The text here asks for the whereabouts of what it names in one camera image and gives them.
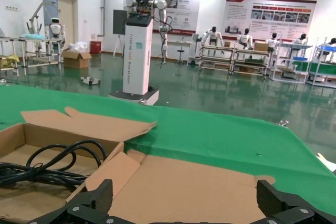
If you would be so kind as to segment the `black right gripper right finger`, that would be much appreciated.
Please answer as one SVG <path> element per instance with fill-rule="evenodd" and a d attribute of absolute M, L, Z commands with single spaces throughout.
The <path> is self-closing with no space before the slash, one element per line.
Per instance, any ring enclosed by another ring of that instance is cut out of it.
<path fill-rule="evenodd" d="M 266 180 L 259 180 L 256 189 L 257 204 L 265 218 L 254 224 L 335 224 L 335 216 L 298 195 L 278 191 Z"/>

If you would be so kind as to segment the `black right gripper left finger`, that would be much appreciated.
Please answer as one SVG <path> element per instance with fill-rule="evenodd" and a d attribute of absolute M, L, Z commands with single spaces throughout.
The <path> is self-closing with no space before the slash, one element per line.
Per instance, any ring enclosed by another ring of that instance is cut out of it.
<path fill-rule="evenodd" d="M 108 215 L 113 202 L 113 182 L 105 179 L 97 189 L 75 195 L 63 207 L 28 221 L 28 223 L 124 223 Z"/>

